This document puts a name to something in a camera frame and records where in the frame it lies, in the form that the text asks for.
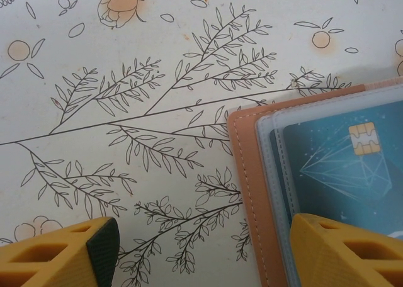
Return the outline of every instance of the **brown leather wallet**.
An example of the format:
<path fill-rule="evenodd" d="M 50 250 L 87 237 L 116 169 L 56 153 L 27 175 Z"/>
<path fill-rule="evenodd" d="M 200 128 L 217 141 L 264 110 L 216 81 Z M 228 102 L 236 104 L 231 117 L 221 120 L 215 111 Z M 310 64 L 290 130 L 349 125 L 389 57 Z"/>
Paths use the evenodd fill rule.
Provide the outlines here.
<path fill-rule="evenodd" d="M 403 83 L 403 77 L 373 84 L 361 84 L 291 101 L 240 110 L 229 116 L 228 130 L 262 286 L 287 287 L 288 285 L 260 158 L 255 130 L 256 121 L 264 115 L 285 108 L 401 83 Z"/>

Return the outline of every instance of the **table surface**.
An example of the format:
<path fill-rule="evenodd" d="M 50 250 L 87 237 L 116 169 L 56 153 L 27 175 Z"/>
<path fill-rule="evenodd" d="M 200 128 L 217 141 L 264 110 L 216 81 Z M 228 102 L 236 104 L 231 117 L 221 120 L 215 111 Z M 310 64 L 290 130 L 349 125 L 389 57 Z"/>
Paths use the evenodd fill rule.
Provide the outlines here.
<path fill-rule="evenodd" d="M 114 286 L 259 286 L 228 114 L 403 75 L 403 0 L 0 1 L 0 244 L 113 216 Z"/>

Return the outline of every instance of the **orange flower illustration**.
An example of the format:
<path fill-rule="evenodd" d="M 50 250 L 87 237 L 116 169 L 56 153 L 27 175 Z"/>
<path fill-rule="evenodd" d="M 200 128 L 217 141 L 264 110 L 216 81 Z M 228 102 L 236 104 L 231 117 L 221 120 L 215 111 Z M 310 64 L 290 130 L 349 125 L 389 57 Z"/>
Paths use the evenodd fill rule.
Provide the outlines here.
<path fill-rule="evenodd" d="M 135 14 L 145 22 L 137 14 L 139 1 L 144 0 L 101 0 L 98 4 L 99 20 L 112 29 L 123 27 Z"/>

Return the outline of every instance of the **blue card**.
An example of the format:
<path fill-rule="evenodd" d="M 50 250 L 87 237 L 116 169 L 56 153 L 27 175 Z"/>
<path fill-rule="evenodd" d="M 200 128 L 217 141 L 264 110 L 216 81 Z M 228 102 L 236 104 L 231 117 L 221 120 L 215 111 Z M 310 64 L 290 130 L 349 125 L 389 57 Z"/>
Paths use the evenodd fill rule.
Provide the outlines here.
<path fill-rule="evenodd" d="M 402 114 L 398 101 L 285 127 L 297 194 L 291 200 L 299 203 L 291 214 L 313 213 L 403 239 Z"/>

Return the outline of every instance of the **yellow plastic object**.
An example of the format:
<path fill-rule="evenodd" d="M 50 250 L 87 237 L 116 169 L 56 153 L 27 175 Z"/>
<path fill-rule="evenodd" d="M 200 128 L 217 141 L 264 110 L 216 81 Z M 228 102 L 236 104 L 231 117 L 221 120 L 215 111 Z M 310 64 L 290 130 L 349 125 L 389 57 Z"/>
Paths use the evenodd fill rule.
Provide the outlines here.
<path fill-rule="evenodd" d="M 110 286 L 118 243 L 116 220 L 103 217 L 0 247 L 0 287 Z"/>
<path fill-rule="evenodd" d="M 403 287 L 403 241 L 309 214 L 290 239 L 302 287 Z"/>

